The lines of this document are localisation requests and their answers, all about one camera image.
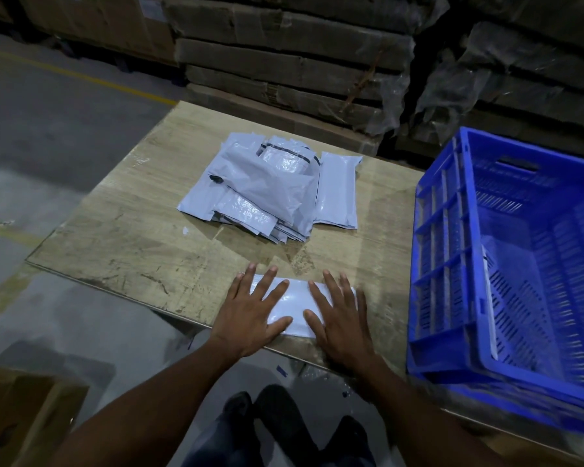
finger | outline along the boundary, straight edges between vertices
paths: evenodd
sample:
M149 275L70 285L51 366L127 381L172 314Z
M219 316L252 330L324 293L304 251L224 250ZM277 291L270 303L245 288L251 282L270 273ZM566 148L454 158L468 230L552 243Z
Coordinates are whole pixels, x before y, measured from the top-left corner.
M260 300L264 298L264 295L273 283L274 276L277 275L277 266L273 265L270 269L266 271L262 280L259 281L255 290L253 290L253 295Z
M339 273L339 285L342 288L342 293L344 295L344 303L346 307L349 309L355 309L355 294L352 292L350 288L350 282L348 281L348 277L344 272Z
M270 310L272 310L273 306L275 306L277 304L277 302L281 299L283 294L286 293L286 290L288 290L289 285L290 285L290 281L284 280L284 281L280 282L279 285L274 287L274 290L272 290L272 292L270 292L268 297L266 297L266 299L264 300L266 303L265 309L267 309L270 312Z
M255 276L255 267L256 264L251 262L245 270L245 274L240 281L240 286L238 287L238 294L239 295L248 295L251 291L251 283L253 283L253 277Z
M292 324L292 320L293 318L291 316L284 316L266 326L266 344L272 342L275 337L285 331L286 328Z
M361 325L361 331L364 335L372 340L370 335L370 327L368 326L368 314L367 314L367 304L366 304L366 293L363 288L357 289L357 309L359 313L359 324Z
M318 285L316 285L316 282L310 280L309 285L310 293L314 298L314 301L316 302L316 305L318 306L320 313L322 313L324 323L327 324L329 321L332 321L331 318L333 318L333 306L331 306L329 300L327 300L327 297L325 297L325 295L323 295L323 293L320 291Z
M342 307L344 305L344 296L342 295L342 290L338 287L333 275L328 270L323 270L322 274L324 275L324 283L327 285L329 289L329 293L331 293L331 299L333 300L333 307L336 306Z
M243 275L242 272L240 272L234 277L232 285L229 287L229 290L227 290L226 300L233 300L234 298L236 298L236 294L238 293L238 287L240 286L240 281L242 280L242 275Z
M324 348L324 346L327 343L327 334L326 331L324 330L322 322L320 321L320 319L318 319L318 316L311 309L306 309L303 312L303 317L307 322L307 326L309 326L310 329L316 335L316 342L318 343L318 345Z

blue plastic crate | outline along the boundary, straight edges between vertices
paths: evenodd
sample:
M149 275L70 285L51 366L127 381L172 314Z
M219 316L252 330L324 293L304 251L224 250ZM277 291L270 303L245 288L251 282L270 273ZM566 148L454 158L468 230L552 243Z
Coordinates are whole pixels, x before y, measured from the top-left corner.
M584 432L584 160L459 130L417 186L407 367Z

white label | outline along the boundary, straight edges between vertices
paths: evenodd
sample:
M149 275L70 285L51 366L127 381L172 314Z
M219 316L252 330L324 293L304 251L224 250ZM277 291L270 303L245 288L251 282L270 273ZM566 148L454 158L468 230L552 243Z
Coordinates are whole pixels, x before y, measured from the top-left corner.
M167 22L167 17L164 15L162 0L139 0L140 11L146 18L155 21Z
M489 281L489 264L486 259L486 249L483 246L484 286L487 293L487 316L489 318L489 345L491 357L498 360L498 339L495 334L495 313L493 311L493 297L491 296L491 282Z

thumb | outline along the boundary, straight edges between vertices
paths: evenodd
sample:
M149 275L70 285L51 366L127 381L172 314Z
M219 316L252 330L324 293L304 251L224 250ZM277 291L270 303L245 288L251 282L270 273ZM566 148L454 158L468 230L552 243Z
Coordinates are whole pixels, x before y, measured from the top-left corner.
M307 325L316 335L316 342L318 345L324 345L327 341L327 335L324 331L322 322L320 322L320 319L318 319L318 316L316 316L316 314L311 309L306 309L303 312L303 317L305 318L305 321L307 321Z
M291 316L284 316L277 321L266 326L266 340L271 342L275 337L279 336L286 328L292 324L293 318Z

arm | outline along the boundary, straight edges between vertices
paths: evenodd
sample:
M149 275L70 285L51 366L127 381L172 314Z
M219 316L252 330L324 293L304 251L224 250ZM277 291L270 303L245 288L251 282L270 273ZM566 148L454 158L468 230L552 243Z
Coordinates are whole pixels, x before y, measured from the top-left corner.
M324 325L310 310L305 310L303 315L314 331L318 345L335 362L351 369L368 390L388 430L398 440L398 448L407 466L504 466L495 452L422 399L374 353L363 290L357 291L355 305L355 296L346 275L341 274L338 286L331 274L325 271L324 282L331 293L333 306L316 284L310 282L310 291L322 313Z
M234 279L214 321L210 339L197 351L126 392L82 424L59 447L51 467L165 466L177 450L203 398L240 358L256 353L292 322L270 325L268 314L289 282L262 301L277 268L252 294L255 264Z

